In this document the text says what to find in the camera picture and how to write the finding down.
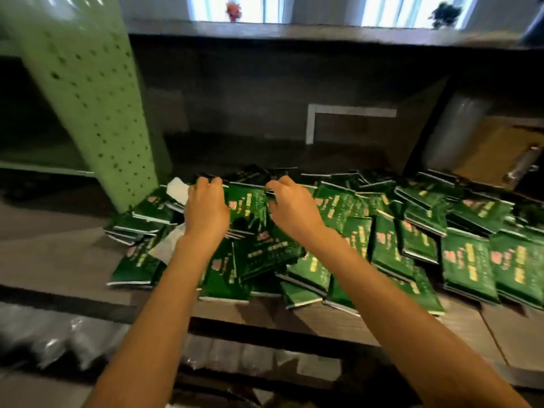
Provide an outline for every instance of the person's right arm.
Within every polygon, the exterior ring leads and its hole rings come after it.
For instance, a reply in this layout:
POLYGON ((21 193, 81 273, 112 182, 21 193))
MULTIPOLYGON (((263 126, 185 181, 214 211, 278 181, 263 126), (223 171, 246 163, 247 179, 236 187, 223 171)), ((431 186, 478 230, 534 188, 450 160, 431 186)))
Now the person's right arm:
POLYGON ((372 267, 334 230, 289 177, 267 184, 272 219, 337 278, 364 322, 425 406, 529 407, 452 331, 372 267))

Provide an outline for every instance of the person's left hand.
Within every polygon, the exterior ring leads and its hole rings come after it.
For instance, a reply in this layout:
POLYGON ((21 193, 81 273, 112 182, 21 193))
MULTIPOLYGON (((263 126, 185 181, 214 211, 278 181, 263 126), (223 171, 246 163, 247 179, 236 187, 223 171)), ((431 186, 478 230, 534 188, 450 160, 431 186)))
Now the person's left hand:
POLYGON ((189 188, 189 199, 185 206, 185 236, 196 237, 216 249, 230 225, 230 210, 225 205, 223 181, 214 177, 209 183, 199 177, 189 188))

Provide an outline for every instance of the window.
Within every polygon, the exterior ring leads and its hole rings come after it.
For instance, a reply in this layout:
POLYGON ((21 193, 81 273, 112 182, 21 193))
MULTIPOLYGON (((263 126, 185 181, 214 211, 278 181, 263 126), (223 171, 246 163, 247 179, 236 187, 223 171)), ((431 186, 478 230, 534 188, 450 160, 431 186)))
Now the window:
POLYGON ((462 7, 455 28, 464 28, 477 0, 366 0, 361 25, 430 29, 429 17, 444 1, 462 7))
POLYGON ((189 0, 191 20, 227 22, 228 2, 241 7, 241 23, 282 23, 283 0, 189 0))

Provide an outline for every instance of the person's right hand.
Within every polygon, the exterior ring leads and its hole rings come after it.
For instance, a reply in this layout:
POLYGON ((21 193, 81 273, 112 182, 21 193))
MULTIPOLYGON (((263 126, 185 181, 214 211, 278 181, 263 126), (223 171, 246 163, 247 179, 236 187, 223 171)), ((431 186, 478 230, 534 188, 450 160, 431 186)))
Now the person's right hand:
POLYGON ((308 189, 295 183, 289 176, 269 181, 266 188, 273 190, 276 195, 276 201, 268 203, 272 220, 303 247, 308 249, 316 237, 326 232, 316 201, 308 189))

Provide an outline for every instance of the forearm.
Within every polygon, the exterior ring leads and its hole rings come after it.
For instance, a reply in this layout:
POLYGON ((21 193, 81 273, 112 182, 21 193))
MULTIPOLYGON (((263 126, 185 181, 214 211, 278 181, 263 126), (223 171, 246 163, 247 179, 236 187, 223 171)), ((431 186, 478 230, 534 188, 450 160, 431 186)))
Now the forearm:
POLYGON ((307 247, 335 275, 398 370, 429 406, 527 406, 466 343, 334 231, 307 247))
POLYGON ((163 408, 170 399, 201 273, 213 249, 183 237, 86 407, 163 408))

